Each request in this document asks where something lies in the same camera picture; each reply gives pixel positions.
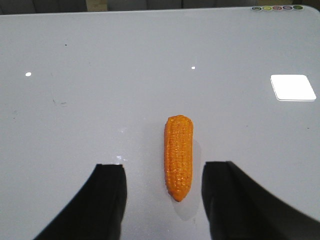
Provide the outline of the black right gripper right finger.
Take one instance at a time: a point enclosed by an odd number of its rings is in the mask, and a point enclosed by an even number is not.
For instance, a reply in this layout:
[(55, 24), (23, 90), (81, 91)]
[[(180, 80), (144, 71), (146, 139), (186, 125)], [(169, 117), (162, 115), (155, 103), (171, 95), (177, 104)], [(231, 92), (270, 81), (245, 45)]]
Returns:
[(319, 221), (291, 207), (231, 161), (206, 162), (201, 195), (213, 240), (318, 240)]

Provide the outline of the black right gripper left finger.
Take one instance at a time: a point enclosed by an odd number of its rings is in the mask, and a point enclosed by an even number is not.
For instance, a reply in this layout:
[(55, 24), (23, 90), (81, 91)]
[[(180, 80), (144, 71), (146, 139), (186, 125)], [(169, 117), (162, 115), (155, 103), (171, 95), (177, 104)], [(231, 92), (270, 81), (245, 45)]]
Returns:
[(127, 203), (121, 164), (97, 164), (77, 194), (37, 240), (118, 240)]

